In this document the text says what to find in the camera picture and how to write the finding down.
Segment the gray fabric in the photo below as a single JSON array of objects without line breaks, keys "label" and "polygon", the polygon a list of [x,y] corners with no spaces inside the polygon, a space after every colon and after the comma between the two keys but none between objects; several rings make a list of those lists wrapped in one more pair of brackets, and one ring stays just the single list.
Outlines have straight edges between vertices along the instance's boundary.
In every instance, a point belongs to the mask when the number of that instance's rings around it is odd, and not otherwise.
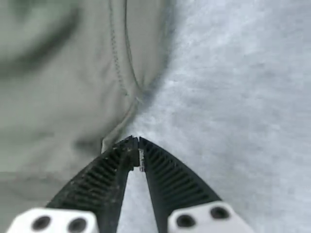
[{"label": "gray fabric", "polygon": [[[171,62],[124,134],[180,158],[257,233],[311,232],[310,9],[178,1]],[[141,184],[131,174],[119,232],[156,232]]]},{"label": "gray fabric", "polygon": [[164,64],[164,2],[0,1],[0,230],[118,137]]}]

